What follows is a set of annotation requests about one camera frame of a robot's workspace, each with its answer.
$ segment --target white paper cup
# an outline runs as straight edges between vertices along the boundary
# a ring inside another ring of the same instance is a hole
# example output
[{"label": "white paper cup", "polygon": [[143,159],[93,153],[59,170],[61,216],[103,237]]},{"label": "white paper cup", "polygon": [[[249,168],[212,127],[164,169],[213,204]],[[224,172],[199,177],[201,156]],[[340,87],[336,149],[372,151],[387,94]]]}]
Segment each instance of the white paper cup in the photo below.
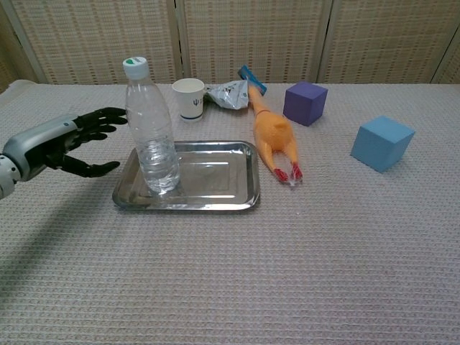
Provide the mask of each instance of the white paper cup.
[{"label": "white paper cup", "polygon": [[199,79],[185,78],[173,83],[172,89],[182,120],[199,121],[203,117],[204,83]]}]

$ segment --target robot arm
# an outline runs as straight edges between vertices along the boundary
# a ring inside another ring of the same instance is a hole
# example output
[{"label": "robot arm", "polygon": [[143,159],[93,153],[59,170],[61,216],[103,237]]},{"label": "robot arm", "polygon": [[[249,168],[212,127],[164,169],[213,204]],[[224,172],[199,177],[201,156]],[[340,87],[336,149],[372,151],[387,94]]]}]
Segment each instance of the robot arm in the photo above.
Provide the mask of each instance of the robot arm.
[{"label": "robot arm", "polygon": [[17,181],[28,181],[46,167],[85,178],[103,176],[120,165],[89,165],[67,153],[91,140],[104,140],[125,124],[125,110],[104,108],[82,116],[63,115],[12,137],[0,154],[0,199],[14,190]]}]

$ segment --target rubber chicken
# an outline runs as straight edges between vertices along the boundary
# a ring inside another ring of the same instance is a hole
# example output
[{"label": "rubber chicken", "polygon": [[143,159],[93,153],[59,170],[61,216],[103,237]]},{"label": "rubber chicken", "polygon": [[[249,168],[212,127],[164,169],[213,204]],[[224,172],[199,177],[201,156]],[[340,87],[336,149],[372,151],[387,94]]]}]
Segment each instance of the rubber chicken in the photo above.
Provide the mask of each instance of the rubber chicken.
[{"label": "rubber chicken", "polygon": [[[259,155],[276,175],[279,181],[302,180],[297,157],[297,144],[289,121],[282,115],[273,113],[265,106],[259,90],[249,83],[249,100],[254,108],[254,138]],[[275,165],[273,152],[282,152],[290,160],[293,170],[290,176]]]}]

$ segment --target metal tray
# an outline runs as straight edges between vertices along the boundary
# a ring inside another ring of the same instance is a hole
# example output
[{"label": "metal tray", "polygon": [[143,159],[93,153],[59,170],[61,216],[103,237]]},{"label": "metal tray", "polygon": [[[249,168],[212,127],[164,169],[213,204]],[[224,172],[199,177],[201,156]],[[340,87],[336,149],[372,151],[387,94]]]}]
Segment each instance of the metal tray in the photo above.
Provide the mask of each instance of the metal tray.
[{"label": "metal tray", "polygon": [[180,182],[163,195],[147,187],[133,149],[112,195],[124,209],[219,210],[250,208],[259,198],[257,152],[248,142],[175,142]]}]

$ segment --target bottle cap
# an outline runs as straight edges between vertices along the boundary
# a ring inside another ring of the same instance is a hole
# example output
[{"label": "bottle cap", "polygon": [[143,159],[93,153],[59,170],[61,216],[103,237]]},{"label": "bottle cap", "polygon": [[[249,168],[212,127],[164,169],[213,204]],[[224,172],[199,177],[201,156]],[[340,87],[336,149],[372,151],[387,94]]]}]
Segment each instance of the bottle cap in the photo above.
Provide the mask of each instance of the bottle cap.
[{"label": "bottle cap", "polygon": [[123,69],[126,76],[133,81],[149,76],[149,63],[142,56],[130,57],[123,61]]}]

